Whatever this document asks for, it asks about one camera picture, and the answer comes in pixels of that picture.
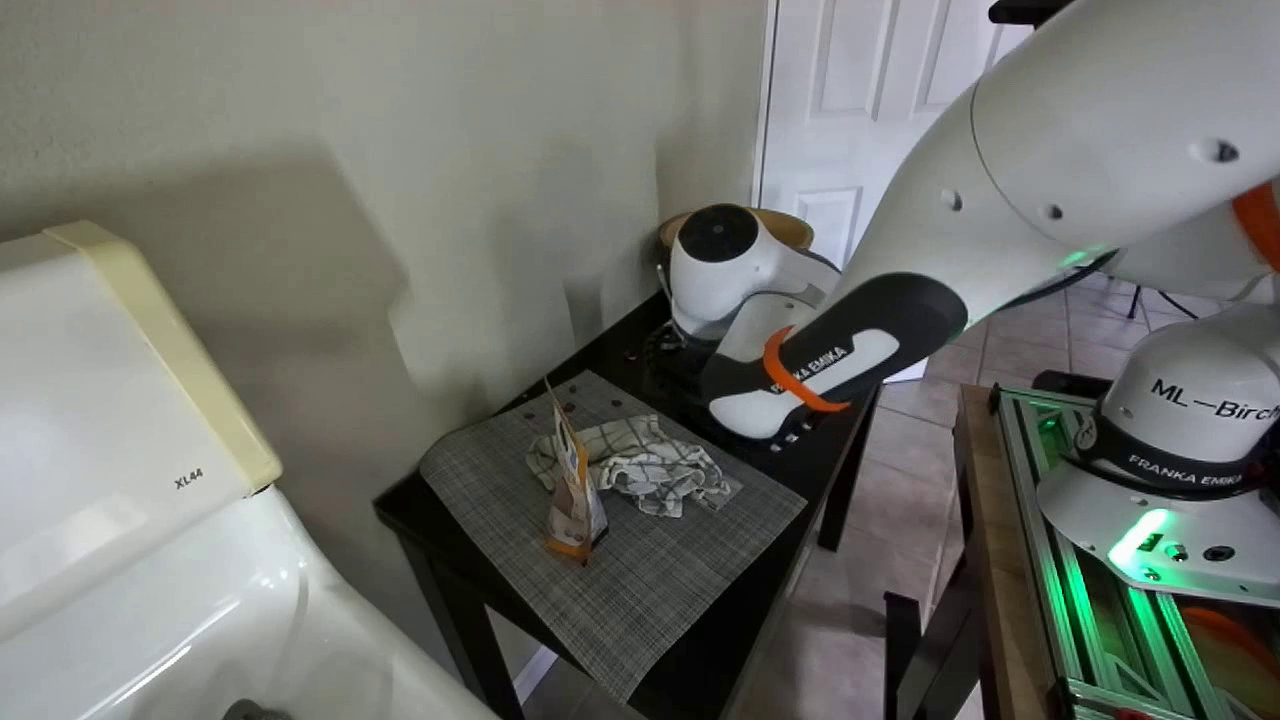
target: toilet tank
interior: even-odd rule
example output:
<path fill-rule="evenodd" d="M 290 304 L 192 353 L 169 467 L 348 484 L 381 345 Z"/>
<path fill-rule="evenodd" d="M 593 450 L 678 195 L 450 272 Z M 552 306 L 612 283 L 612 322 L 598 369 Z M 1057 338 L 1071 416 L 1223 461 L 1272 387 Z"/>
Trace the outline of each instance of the toilet tank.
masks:
<path fill-rule="evenodd" d="M 0 637 L 275 477 L 136 246 L 0 243 Z"/>

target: gray placemat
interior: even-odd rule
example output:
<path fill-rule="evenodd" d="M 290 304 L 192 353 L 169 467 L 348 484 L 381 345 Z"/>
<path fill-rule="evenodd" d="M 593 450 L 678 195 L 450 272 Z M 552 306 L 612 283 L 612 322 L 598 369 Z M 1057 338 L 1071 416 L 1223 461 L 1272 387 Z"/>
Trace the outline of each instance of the gray placemat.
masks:
<path fill-rule="evenodd" d="M 651 410 L 598 373 L 562 385 L 555 395 L 577 427 Z M 661 425 L 673 441 L 699 443 L 680 425 Z M 666 521 L 625 497 L 606 497 L 610 537 L 579 566 L 545 551 L 549 491 L 527 472 L 526 448 L 549 432 L 552 408 L 539 395 L 445 436 L 421 467 L 579 669 L 629 698 L 644 672 L 800 515 L 806 501 L 708 448 L 743 484 L 720 513 L 689 503 L 686 521 Z"/>

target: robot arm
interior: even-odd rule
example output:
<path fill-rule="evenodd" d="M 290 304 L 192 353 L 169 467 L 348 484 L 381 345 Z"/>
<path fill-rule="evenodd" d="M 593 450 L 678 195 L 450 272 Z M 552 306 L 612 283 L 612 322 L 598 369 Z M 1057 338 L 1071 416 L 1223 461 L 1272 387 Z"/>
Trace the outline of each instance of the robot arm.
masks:
<path fill-rule="evenodd" d="M 847 275 L 760 356 L 720 353 L 713 416 L 768 441 L 840 410 L 998 306 L 1280 167 L 1280 4 L 1081 0 L 917 143 Z"/>

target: toilet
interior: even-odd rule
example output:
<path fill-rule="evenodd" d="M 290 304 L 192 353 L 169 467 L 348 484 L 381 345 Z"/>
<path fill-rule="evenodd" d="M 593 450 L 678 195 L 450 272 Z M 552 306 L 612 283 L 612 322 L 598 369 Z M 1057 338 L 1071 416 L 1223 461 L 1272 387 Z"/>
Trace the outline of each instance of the toilet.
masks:
<path fill-rule="evenodd" d="M 0 715 L 494 715 L 315 551 L 140 250 L 0 243 Z"/>

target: white door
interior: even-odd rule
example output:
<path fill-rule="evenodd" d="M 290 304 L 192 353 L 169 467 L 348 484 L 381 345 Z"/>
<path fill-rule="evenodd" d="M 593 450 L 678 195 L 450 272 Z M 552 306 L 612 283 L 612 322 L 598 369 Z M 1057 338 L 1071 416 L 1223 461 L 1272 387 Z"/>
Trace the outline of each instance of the white door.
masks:
<path fill-rule="evenodd" d="M 844 267 L 922 131 L 1029 26 L 993 0 L 775 0 L 760 199 Z"/>

